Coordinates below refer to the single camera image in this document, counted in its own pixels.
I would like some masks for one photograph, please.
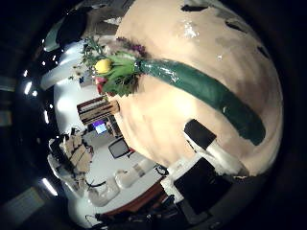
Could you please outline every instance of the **computer screen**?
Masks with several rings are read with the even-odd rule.
[[[103,121],[94,122],[93,126],[98,134],[106,132],[106,124]]]
[[[108,146],[108,149],[114,158],[118,158],[130,152],[130,149],[127,146],[124,138],[119,138],[114,141],[111,145]]]

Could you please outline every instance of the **black object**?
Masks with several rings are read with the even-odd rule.
[[[204,159],[174,182],[196,214],[212,207],[230,188],[231,184],[217,175]]]
[[[183,12],[201,12],[207,8],[208,7],[190,7],[188,5],[184,5],[183,7],[181,7],[181,10]]]
[[[72,11],[64,18],[56,39],[56,42],[60,46],[81,39],[87,23],[86,11],[88,11],[88,9]]]
[[[113,141],[109,146],[108,150],[111,152],[114,159],[121,157],[130,152],[130,149],[124,139],[124,137],[120,137]]]
[[[183,131],[204,150],[217,138],[213,132],[195,119],[188,122]]]

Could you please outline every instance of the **desk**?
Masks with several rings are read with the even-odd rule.
[[[217,134],[219,144],[239,157],[251,173],[259,173],[273,160],[281,135],[282,101],[276,71],[257,51],[259,41],[228,28],[217,10],[184,12],[182,3],[136,0],[116,36],[145,45],[153,58],[178,60],[219,80],[261,117],[267,130],[265,140],[255,147],[222,114],[150,76],[140,77],[134,94],[113,98],[120,105],[117,124],[130,147],[167,167],[180,156],[194,154],[182,130],[188,119],[195,118]]]

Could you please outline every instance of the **flower arrangement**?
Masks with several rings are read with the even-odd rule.
[[[134,71],[137,58],[146,56],[145,47],[123,37],[100,45],[93,37],[86,39],[83,64],[95,76],[99,93],[120,97],[131,94],[137,85],[138,73]]]

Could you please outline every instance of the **ceiling light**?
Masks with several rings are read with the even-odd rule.
[[[44,185],[46,186],[46,188],[49,190],[49,192],[53,195],[53,196],[57,196],[58,193],[57,191],[54,189],[54,187],[52,187],[52,185],[50,184],[50,182],[46,179],[43,178],[42,182],[44,183]]]
[[[27,77],[28,75],[28,70],[25,70],[25,72],[23,72],[23,77]]]
[[[44,111],[44,117],[45,117],[45,122],[46,122],[46,124],[49,124],[48,113],[47,113],[46,110]]]
[[[25,87],[25,94],[26,95],[28,95],[28,93],[29,93],[29,91],[31,89],[31,86],[32,86],[32,82],[31,81],[26,84],[26,87]]]

